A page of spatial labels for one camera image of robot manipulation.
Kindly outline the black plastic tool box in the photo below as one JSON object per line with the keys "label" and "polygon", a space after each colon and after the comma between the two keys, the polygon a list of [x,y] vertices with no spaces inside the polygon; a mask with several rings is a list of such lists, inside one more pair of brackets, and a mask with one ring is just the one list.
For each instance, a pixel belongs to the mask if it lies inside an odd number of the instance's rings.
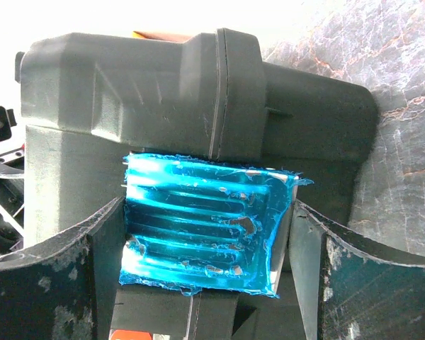
{"label": "black plastic tool box", "polygon": [[185,42],[70,33],[16,55],[26,120],[26,241],[118,194],[124,151],[305,166],[351,211],[378,109],[362,86],[264,62],[258,40],[221,28]]}

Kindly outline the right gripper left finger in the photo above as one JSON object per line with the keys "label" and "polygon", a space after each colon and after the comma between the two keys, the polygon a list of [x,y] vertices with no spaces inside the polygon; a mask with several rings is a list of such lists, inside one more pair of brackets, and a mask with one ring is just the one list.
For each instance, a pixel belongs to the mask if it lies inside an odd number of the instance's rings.
{"label": "right gripper left finger", "polygon": [[0,339],[107,339],[125,245],[124,199],[0,257]]}

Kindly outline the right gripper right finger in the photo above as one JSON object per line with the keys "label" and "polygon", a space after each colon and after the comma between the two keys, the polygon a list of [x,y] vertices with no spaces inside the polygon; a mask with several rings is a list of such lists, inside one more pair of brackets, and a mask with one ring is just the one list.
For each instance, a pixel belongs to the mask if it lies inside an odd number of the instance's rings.
{"label": "right gripper right finger", "polygon": [[288,253],[307,339],[425,339],[425,257],[296,201]]}

